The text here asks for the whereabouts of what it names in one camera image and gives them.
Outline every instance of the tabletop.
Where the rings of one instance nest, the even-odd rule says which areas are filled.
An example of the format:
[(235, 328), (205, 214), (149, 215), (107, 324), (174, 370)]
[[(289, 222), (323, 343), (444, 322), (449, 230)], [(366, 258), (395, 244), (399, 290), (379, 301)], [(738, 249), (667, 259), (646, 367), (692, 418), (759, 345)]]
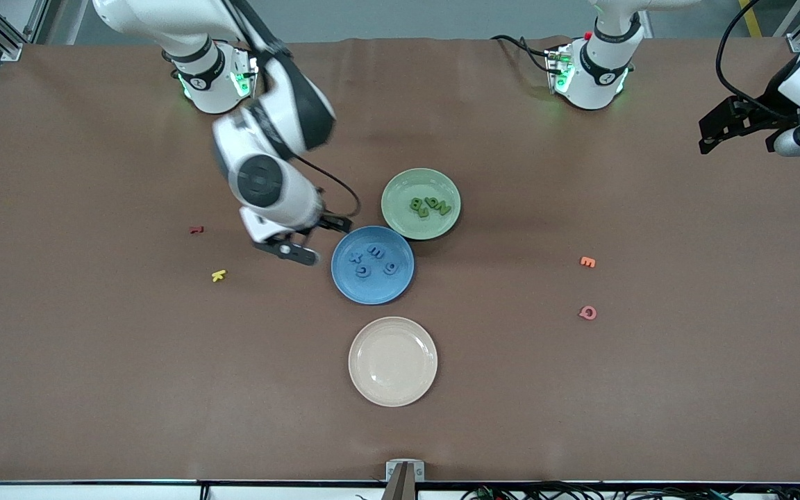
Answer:
[[(500, 42), (293, 47), (339, 117), (308, 159), (360, 193), (356, 226), (409, 168), (463, 197), (383, 306), (251, 247), (213, 118), (158, 47), (25, 47), (0, 70), (0, 480), (369, 478), (410, 456), (433, 480), (800, 481), (800, 158), (761, 134), (699, 155), (715, 47), (645, 41), (596, 112)], [(752, 94), (790, 59), (728, 51)], [(328, 262), (339, 238), (311, 246)], [(384, 316), (439, 354), (404, 408), (347, 373)]]

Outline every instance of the white plate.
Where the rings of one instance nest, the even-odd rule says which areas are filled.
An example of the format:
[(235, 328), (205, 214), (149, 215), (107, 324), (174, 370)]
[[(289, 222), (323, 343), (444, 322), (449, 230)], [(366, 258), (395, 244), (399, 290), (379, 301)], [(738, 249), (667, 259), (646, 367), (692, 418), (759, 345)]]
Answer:
[(422, 326), (382, 317), (353, 339), (347, 369), (353, 386), (376, 405), (405, 406), (425, 395), (438, 374), (438, 350)]

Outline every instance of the cable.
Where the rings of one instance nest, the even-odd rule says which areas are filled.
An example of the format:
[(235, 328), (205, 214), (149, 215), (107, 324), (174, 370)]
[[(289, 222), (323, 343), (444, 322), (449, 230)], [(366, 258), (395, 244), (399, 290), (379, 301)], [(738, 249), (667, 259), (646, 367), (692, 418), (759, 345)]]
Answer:
[(546, 73), (550, 73), (552, 75), (560, 75), (561, 74), (561, 71), (559, 69), (550, 69), (550, 67), (544, 67), (544, 66), (542, 66), (542, 64), (539, 63), (539, 61), (536, 60), (536, 56), (537, 55), (545, 57), (545, 51), (550, 51), (550, 50), (556, 49), (558, 47), (561, 47), (561, 45), (555, 45), (554, 47), (546, 48), (545, 51), (536, 51), (536, 50), (531, 49), (530, 45), (527, 45), (526, 39), (523, 38), (523, 37), (520, 37), (520, 40), (515, 40), (514, 38), (508, 37), (508, 35), (495, 35), (495, 37), (492, 37), (490, 39), (491, 40), (505, 40), (505, 41), (512, 42), (512, 44), (514, 44), (518, 49), (520, 49), (522, 51), (525, 51), (526, 55), (530, 56), (530, 60), (533, 61), (533, 64), (535, 64), (536, 67), (539, 67), (539, 69), (541, 69), (542, 71), (545, 71)]
[(731, 20), (731, 23), (727, 26), (727, 29), (725, 29), (724, 34), (721, 36), (721, 42), (720, 44), (718, 44), (718, 54), (717, 56), (715, 56), (715, 73), (717, 73), (718, 81), (721, 82), (721, 85), (727, 88), (727, 90), (733, 92), (733, 94), (739, 97), (740, 99), (744, 99), (744, 101), (752, 103), (757, 108), (759, 108), (759, 110), (765, 111), (765, 113), (768, 113), (772, 117), (775, 117), (779, 120), (789, 121), (790, 120), (789, 117), (785, 116), (784, 114), (778, 113), (777, 111), (771, 110), (771, 108), (768, 108), (764, 104), (761, 104), (761, 102), (758, 102), (757, 99), (746, 94), (746, 92), (743, 92), (742, 90), (737, 89), (735, 86), (733, 86), (733, 83), (730, 83), (729, 81), (727, 81), (727, 78), (724, 77), (724, 70), (721, 69), (721, 60), (724, 57), (724, 47), (727, 47), (727, 40), (728, 38), (730, 38), (731, 32), (733, 32), (734, 26), (736, 26), (737, 23), (740, 22), (740, 19), (742, 19), (743, 16), (745, 16), (746, 13), (749, 10), (751, 10), (752, 7), (754, 7), (758, 2), (761, 2), (761, 0), (751, 0), (749, 3), (747, 3), (746, 6), (743, 7), (743, 9), (741, 9), (739, 13), (737, 13), (737, 15), (733, 18), (733, 20)]
[(350, 212), (350, 213), (336, 213), (335, 215), (337, 215), (339, 217), (353, 217), (355, 215), (359, 215), (360, 210), (363, 208), (363, 204), (360, 202), (360, 197), (358, 196), (358, 194), (356, 194), (355, 190), (351, 189), (351, 187), (349, 185), (347, 185), (346, 183), (344, 183), (343, 180), (340, 180), (338, 177), (328, 173), (324, 169), (322, 169), (320, 167), (317, 167), (316, 165), (312, 164), (311, 162), (307, 161), (306, 159), (302, 158), (301, 156), (298, 156), (298, 159), (301, 160), (308, 167), (313, 168), (315, 171), (318, 171), (320, 174), (323, 174), (326, 177), (329, 177), (331, 180), (335, 181), (338, 185), (342, 186), (348, 193), (350, 193), (350, 196), (353, 196), (353, 202), (356, 203), (355, 208), (353, 208), (353, 212)]

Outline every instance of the green plate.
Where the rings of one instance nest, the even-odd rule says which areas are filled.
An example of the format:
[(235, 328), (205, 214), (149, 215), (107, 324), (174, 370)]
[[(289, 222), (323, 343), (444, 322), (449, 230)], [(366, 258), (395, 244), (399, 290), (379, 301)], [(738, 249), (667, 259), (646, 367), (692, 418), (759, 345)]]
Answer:
[[(413, 199), (436, 199), (450, 206), (446, 215), (428, 206), (428, 216), (420, 217), (410, 207)], [(461, 211), (461, 196), (453, 181), (431, 168), (413, 168), (397, 174), (381, 193), (381, 213), (387, 225), (410, 240), (431, 240), (450, 231)]]

